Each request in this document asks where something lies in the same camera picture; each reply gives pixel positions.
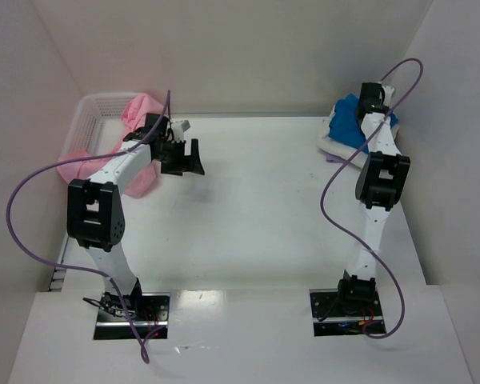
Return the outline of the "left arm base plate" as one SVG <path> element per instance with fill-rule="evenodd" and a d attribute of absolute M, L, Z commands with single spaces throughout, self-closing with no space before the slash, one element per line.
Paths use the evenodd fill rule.
<path fill-rule="evenodd" d="M 102 296 L 100 301 L 87 299 L 87 302 L 98 308 L 93 340 L 135 339 L 125 311 L 119 303 L 112 304 L 105 299 L 105 296 Z M 151 339 L 167 339 L 170 294 L 145 293 L 139 305 L 140 307 L 136 310 L 129 308 L 139 336 L 144 338 L 150 334 Z"/>

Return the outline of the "white folded t shirt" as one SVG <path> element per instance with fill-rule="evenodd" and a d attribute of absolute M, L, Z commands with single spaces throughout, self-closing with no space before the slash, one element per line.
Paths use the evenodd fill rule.
<path fill-rule="evenodd" d="M 335 116 L 334 108 L 335 105 L 333 106 L 329 116 L 325 118 L 324 125 L 319 131 L 317 147 L 323 152 L 325 152 L 326 160 L 328 162 L 342 163 L 345 162 L 355 152 L 355 148 L 347 146 L 340 142 L 336 142 L 329 137 L 330 120 L 333 118 L 333 116 Z M 396 139 L 399 129 L 400 126 L 398 123 L 396 123 L 395 126 L 391 128 L 393 139 Z M 367 156 L 367 154 L 361 152 L 360 154 L 356 155 L 356 157 L 351 161 L 351 164 L 361 169 L 364 166 L 365 161 L 367 160 Z"/>

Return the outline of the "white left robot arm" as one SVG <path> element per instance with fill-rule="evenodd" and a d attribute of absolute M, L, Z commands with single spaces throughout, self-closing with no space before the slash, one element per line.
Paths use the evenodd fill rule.
<path fill-rule="evenodd" d="M 88 178 L 76 178 L 68 185 L 67 232 L 105 275 L 100 301 L 105 310 L 127 308 L 136 315 L 143 304 L 140 281 L 122 248 L 126 220 L 121 196 L 128 185 L 153 161 L 160 162 L 164 174 L 205 173 L 198 140 L 184 138 L 189 128 L 187 120 L 171 122 L 148 113 L 144 125 L 124 137 L 119 156 Z"/>

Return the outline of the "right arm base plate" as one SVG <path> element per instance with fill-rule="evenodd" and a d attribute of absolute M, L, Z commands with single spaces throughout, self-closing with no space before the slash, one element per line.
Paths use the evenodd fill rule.
<path fill-rule="evenodd" d="M 368 304 L 347 308 L 336 290 L 310 290 L 310 306 L 315 337 L 363 335 L 364 326 L 369 334 L 386 333 L 378 293 Z"/>

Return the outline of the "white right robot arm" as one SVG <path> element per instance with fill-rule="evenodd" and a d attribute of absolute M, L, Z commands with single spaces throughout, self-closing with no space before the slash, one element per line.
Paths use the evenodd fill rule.
<path fill-rule="evenodd" d="M 355 117 L 369 140 L 368 156 L 355 187 L 366 216 L 361 249 L 347 264 L 338 284 L 338 302 L 348 315 L 364 313 L 376 296 L 376 259 L 390 211 L 400 200 L 410 169 L 391 131 L 388 102 L 394 90 L 380 83 L 362 84 Z"/>

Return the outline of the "blue t shirt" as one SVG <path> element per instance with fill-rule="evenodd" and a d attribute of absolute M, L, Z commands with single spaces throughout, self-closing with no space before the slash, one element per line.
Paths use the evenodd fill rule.
<path fill-rule="evenodd" d="M 334 107 L 334 116 L 329 122 L 329 137 L 336 142 L 358 149 L 365 141 L 366 136 L 361 130 L 361 120 L 358 119 L 358 107 L 368 112 L 387 112 L 388 107 L 376 97 L 358 98 L 353 94 L 339 99 Z"/>

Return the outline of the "pink t shirt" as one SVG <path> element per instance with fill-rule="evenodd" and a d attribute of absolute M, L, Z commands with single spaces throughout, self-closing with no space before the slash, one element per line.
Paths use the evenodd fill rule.
<path fill-rule="evenodd" d="M 140 94 L 130 101 L 121 113 L 120 119 L 124 128 L 118 143 L 110 151 L 119 152 L 122 140 L 135 129 L 144 126 L 146 115 L 148 113 L 158 114 L 162 111 L 163 104 L 153 99 L 148 94 Z M 112 158 L 102 158 L 73 162 L 63 166 L 58 166 L 57 171 L 62 179 L 70 183 L 73 179 L 87 179 L 92 174 L 104 167 Z M 151 163 L 144 167 L 129 183 L 124 194 L 132 198 L 142 198 L 148 194 L 155 185 L 157 178 L 156 166 Z"/>

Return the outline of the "white plastic basket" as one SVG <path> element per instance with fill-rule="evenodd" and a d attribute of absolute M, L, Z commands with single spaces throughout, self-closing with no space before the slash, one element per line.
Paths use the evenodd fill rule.
<path fill-rule="evenodd" d="M 124 125 L 121 114 L 135 92 L 100 93 L 85 96 L 75 111 L 61 155 L 86 150 L 105 154 L 118 144 Z"/>

